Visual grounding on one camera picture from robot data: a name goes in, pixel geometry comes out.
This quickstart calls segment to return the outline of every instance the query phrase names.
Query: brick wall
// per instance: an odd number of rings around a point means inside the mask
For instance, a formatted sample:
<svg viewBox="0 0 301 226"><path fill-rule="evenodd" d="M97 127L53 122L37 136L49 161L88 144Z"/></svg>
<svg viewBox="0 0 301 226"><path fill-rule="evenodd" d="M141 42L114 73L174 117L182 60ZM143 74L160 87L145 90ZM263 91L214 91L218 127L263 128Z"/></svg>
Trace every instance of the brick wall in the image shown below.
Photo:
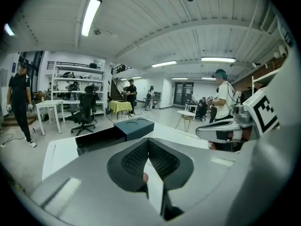
<svg viewBox="0 0 301 226"><path fill-rule="evenodd" d="M236 91L248 90L248 87L252 87L252 76L254 76L254 79L257 79L280 68L283 62L285 61L285 58L281 58L281 59L273 58L270 61L274 62L274 66L272 63L268 63L268 68L266 69L265 65L262 65L258 70L254 71L254 73L248 75L247 77L243 78L239 82L235 83L233 85L234 90ZM257 89L259 89L261 85L262 84L260 83L255 83L255 87Z"/></svg>

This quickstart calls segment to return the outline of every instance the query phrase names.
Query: round table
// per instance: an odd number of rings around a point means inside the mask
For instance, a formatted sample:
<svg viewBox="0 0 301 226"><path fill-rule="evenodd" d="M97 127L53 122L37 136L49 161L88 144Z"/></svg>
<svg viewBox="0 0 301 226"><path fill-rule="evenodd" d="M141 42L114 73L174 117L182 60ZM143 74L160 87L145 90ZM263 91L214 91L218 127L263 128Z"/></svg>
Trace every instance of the round table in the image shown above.
<svg viewBox="0 0 301 226"><path fill-rule="evenodd" d="M191 113L191 112L189 112L189 111L178 111L178 113L181 114L181 117L180 117L180 120L179 120L179 122L178 122L178 124L177 124L177 126L176 126L175 128L177 129L177 127L178 127L178 125L179 125L181 119L183 118L183 120L184 120L184 131L185 131L185 132L188 132L191 118L192 118L193 116L195 116L195 114L194 114L194 113ZM187 126L187 127L186 127L186 120L185 120L185 118L184 118L185 116L189 116L189 123L188 123L188 126Z"/></svg>

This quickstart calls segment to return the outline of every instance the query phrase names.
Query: black t-shirt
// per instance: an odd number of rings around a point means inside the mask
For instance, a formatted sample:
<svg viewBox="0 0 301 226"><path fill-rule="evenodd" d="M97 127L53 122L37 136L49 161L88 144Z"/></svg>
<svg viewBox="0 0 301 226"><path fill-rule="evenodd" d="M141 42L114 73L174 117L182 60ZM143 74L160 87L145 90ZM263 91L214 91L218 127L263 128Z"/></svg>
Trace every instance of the black t-shirt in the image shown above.
<svg viewBox="0 0 301 226"><path fill-rule="evenodd" d="M12 88L11 101L13 103L26 103L26 87L30 87L30 79L26 74L16 73L10 77L8 86Z"/></svg>
<svg viewBox="0 0 301 226"><path fill-rule="evenodd" d="M135 85L130 85L127 88L127 91L129 91L130 93L134 93L134 92L137 93L137 88L136 88ZM135 100L136 99L136 95L129 95L129 96L127 96L127 99L130 100L130 101Z"/></svg>

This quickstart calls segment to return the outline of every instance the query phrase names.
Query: chair backrest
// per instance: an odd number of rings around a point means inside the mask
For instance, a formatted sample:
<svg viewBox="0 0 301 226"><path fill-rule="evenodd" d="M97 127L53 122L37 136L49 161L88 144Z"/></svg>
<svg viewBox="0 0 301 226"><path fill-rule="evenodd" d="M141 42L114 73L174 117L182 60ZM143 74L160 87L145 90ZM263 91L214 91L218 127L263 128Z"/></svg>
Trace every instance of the chair backrest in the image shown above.
<svg viewBox="0 0 301 226"><path fill-rule="evenodd" d="M85 123L91 123L93 117L91 116L91 109L96 111L96 94L95 93L83 93L79 96L79 108L81 118Z"/></svg>

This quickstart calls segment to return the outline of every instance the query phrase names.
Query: white sneaker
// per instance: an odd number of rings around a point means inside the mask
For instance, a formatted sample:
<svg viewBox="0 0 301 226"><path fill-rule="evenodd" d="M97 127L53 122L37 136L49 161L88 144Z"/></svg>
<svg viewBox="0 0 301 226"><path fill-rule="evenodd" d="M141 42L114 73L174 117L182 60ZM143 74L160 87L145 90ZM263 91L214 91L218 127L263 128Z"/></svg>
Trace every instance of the white sneaker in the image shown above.
<svg viewBox="0 0 301 226"><path fill-rule="evenodd" d="M27 144L31 147L35 147L37 144L34 143L33 141L27 141Z"/></svg>

